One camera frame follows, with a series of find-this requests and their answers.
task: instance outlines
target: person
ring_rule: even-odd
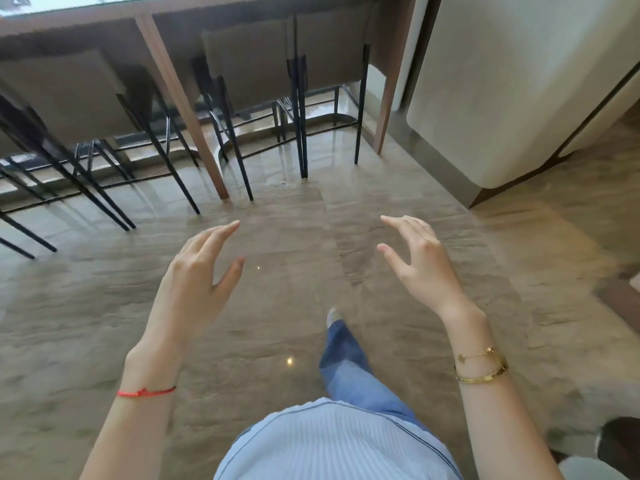
[[[465,295],[431,227],[381,217],[406,241],[411,263],[379,252],[411,295],[441,318],[451,341],[468,434],[482,480],[563,478],[509,377],[485,314]],[[81,480],[155,479],[178,371],[189,343],[219,315],[239,281],[236,258],[213,268],[239,222],[185,243],[164,276],[147,327],[125,360],[118,395]],[[232,444],[215,479],[430,479],[462,476],[447,448],[379,382],[343,316],[332,310],[320,371],[328,398],[272,413]]]

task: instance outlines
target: light blue striped shirt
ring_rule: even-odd
[[[327,398],[272,413],[242,434],[214,480],[240,478],[462,480],[432,434]]]

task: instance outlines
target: forearm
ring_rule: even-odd
[[[178,354],[139,344],[127,356],[121,390],[166,390],[175,385]],[[174,394],[130,399],[117,397],[81,480],[148,480],[158,478]]]
[[[443,317],[454,356],[500,350],[489,322],[469,303]],[[462,377],[480,377],[499,367],[495,358],[470,358],[456,363]],[[487,383],[460,383],[476,468],[482,480],[562,480],[509,373]]]

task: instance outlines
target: blue jeans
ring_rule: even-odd
[[[409,406],[375,378],[366,354],[344,320],[336,320],[327,331],[320,373],[332,400],[395,416],[429,431]]]

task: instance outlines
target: gold bangle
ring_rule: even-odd
[[[498,369],[497,371],[495,371],[492,374],[489,374],[488,376],[473,377],[473,378],[458,376],[458,380],[460,382],[464,382],[465,384],[480,384],[480,383],[483,383],[483,382],[490,382],[490,381],[496,379],[496,377],[499,377],[499,376],[503,375],[508,370],[509,370],[509,364],[506,361],[503,361],[502,362],[502,366],[500,367],[500,369]]]
[[[472,358],[472,357],[482,357],[483,355],[491,355],[492,353],[495,352],[495,347],[487,347],[486,350],[484,352],[482,352],[482,354],[475,354],[475,355],[458,355],[456,357],[456,359],[458,359],[458,362],[460,363],[464,363],[468,358]]]

